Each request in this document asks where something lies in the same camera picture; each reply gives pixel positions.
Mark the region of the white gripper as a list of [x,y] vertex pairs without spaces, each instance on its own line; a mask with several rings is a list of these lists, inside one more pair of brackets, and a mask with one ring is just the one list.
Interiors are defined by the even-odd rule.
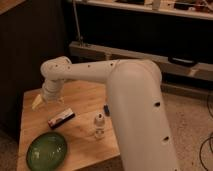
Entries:
[[41,94],[38,94],[32,103],[32,109],[35,110],[45,101],[56,101],[61,98],[61,90],[64,82],[61,80],[46,79],[42,85]]

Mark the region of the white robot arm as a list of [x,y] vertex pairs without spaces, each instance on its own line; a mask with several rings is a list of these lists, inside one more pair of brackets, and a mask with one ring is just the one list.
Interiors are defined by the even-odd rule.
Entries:
[[32,103],[61,98],[63,84],[84,80],[106,85],[107,104],[125,171],[181,171],[161,92],[162,74],[151,60],[73,64],[65,57],[41,65],[45,78]]

